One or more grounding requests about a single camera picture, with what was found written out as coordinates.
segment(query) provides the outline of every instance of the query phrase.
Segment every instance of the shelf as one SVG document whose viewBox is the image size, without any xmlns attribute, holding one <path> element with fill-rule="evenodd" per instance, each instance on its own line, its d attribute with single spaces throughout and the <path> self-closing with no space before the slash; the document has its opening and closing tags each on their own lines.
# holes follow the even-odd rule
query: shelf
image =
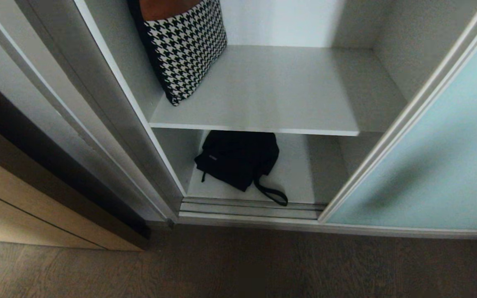
<svg viewBox="0 0 477 298">
<path fill-rule="evenodd" d="M 163 96 L 151 127 L 356 136 L 406 102 L 370 50 L 228 46 L 193 95 Z"/>
<path fill-rule="evenodd" d="M 266 187 L 283 190 L 291 203 L 326 205 L 347 179 L 340 148 L 333 137 L 277 134 L 279 158 L 268 176 Z M 252 184 L 242 192 L 210 175 L 193 170 L 188 197 L 271 202 Z"/>
</svg>

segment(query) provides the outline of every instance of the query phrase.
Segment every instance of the floor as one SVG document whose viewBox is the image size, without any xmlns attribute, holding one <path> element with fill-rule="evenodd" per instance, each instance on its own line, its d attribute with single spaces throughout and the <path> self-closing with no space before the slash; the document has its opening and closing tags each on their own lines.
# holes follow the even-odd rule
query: floor
<svg viewBox="0 0 477 298">
<path fill-rule="evenodd" d="M 143 253 L 0 242 L 0 297 L 477 297 L 477 241 L 180 225 Z"/>
</svg>

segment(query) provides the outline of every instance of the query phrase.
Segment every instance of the wrist strap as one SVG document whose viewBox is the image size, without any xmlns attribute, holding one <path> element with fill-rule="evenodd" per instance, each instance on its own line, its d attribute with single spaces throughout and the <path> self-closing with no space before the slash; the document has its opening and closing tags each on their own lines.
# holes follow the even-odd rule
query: wrist strap
<svg viewBox="0 0 477 298">
<path fill-rule="evenodd" d="M 288 198 L 286 198 L 286 195 L 282 191 L 278 191 L 277 189 L 271 189 L 271 188 L 262 186 L 259 182 L 260 179 L 261 179 L 260 176 L 256 176 L 255 179 L 253 180 L 253 183 L 265 196 L 272 199 L 274 202 L 276 202 L 277 204 L 281 206 L 288 205 Z M 280 196 L 280 198 L 274 198 L 273 196 L 269 194 Z"/>
</svg>

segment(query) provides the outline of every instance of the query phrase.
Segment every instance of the black backpack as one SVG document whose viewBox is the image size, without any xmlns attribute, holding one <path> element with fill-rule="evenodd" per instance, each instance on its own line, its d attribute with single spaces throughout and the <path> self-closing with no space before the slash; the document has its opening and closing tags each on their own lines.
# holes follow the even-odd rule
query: black backpack
<svg viewBox="0 0 477 298">
<path fill-rule="evenodd" d="M 281 191 L 263 187 L 259 183 L 262 175 L 270 173 L 279 156 L 275 134 L 212 130 L 202 149 L 204 151 L 195 158 L 197 169 L 204 172 L 202 182 L 208 173 L 246 191 L 253 181 L 265 196 L 279 205 L 288 205 L 288 198 Z"/>
</svg>

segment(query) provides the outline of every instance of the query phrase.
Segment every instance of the closet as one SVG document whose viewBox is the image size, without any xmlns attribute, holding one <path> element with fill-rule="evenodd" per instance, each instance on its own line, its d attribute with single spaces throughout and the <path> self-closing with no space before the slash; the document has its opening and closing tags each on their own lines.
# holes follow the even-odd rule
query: closet
<svg viewBox="0 0 477 298">
<path fill-rule="evenodd" d="M 477 0 L 220 0 L 227 49 L 173 107 L 125 0 L 74 2 L 184 196 L 180 217 L 282 222 L 318 219 L 477 21 Z M 201 182 L 193 159 L 210 130 L 274 132 L 262 182 L 289 205 Z"/>
</svg>

